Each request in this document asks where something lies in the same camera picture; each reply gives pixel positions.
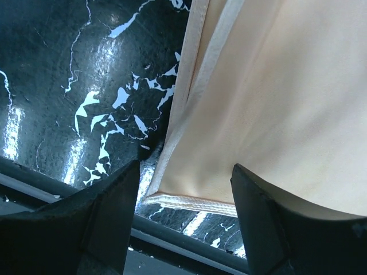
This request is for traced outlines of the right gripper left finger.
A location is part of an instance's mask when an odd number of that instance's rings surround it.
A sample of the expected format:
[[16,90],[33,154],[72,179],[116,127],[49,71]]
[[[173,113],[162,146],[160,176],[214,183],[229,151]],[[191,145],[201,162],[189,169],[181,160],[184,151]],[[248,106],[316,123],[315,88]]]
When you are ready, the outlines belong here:
[[2,274],[122,274],[140,163],[36,211],[1,216]]

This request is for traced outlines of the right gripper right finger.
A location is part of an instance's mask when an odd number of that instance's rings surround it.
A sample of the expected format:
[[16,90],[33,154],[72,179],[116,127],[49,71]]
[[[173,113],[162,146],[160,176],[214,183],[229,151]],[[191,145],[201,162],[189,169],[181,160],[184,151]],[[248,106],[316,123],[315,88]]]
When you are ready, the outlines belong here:
[[306,201],[240,164],[231,187],[250,274],[366,274],[366,217]]

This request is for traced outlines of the peach cloth napkin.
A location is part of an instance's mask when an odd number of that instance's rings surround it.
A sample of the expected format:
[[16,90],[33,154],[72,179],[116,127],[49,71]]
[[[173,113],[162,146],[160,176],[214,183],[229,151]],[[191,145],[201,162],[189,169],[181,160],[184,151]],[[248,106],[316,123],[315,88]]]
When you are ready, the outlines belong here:
[[193,1],[143,203],[234,217],[236,164],[301,213],[366,215],[365,1]]

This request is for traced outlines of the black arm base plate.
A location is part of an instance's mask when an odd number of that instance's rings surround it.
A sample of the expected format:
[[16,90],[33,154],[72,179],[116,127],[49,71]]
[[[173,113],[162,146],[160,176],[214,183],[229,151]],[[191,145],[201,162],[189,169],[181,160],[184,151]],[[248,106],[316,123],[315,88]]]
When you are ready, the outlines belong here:
[[[1,216],[33,212],[80,190],[1,159]],[[247,274],[245,259],[134,213],[122,274]]]

